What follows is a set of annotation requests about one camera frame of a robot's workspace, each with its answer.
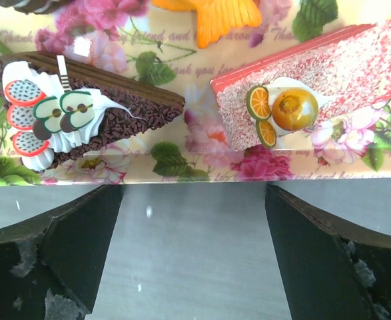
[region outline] egg yolk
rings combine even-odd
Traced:
[[[318,116],[318,101],[304,89],[282,92],[272,106],[275,123],[284,130],[297,131],[309,127]]]

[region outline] floral tablecloth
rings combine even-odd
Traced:
[[[150,69],[152,85],[187,100],[184,115],[162,129],[42,174],[21,165],[4,121],[0,185],[391,177],[391,100],[287,135],[274,150],[229,149],[211,77],[344,25],[391,19],[391,1],[383,6],[378,0],[305,0],[323,19],[298,22],[296,29],[298,2],[260,0],[259,28],[233,30],[203,50],[195,45],[195,14],[163,11],[146,0],[76,0],[48,16],[0,8],[0,40],[12,51],[45,49],[145,81]],[[78,37],[91,40],[88,57],[73,53]]]

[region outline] gray surface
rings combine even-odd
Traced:
[[[391,179],[280,185],[322,209],[391,234]],[[90,189],[0,189],[0,227]],[[263,183],[130,186],[87,319],[289,320],[263,195]]]

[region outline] pink cake slice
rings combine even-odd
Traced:
[[[210,84],[233,150],[260,144],[246,95],[279,77],[334,97],[320,109],[315,124],[390,99],[391,22],[345,27],[213,78]]]

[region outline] brown cake layer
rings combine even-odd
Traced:
[[[47,10],[40,13],[35,13],[34,11],[43,8],[47,4],[47,0],[30,0],[30,2],[28,2],[28,4],[26,4],[25,6],[19,8],[15,7],[14,9],[16,11],[23,12],[23,13],[35,13],[40,15],[46,15],[48,13],[54,12],[59,7],[66,5],[71,1],[72,0],[60,0],[57,2],[52,2]],[[20,2],[21,0],[0,0],[0,7],[5,7],[5,8],[13,7],[19,4]]]
[[[29,52],[4,55],[0,58],[0,81],[6,64],[27,61],[37,72],[59,74],[56,56],[47,52]],[[53,167],[69,159],[77,159],[88,151],[96,151],[115,141],[129,138],[148,129],[158,129],[183,112],[185,98],[170,91],[139,83],[135,80],[103,71],[74,60],[65,59],[72,89],[82,87],[100,89],[109,99],[127,107],[126,111],[109,108],[99,127],[99,134],[89,144],[74,148],[69,153],[56,153]]]

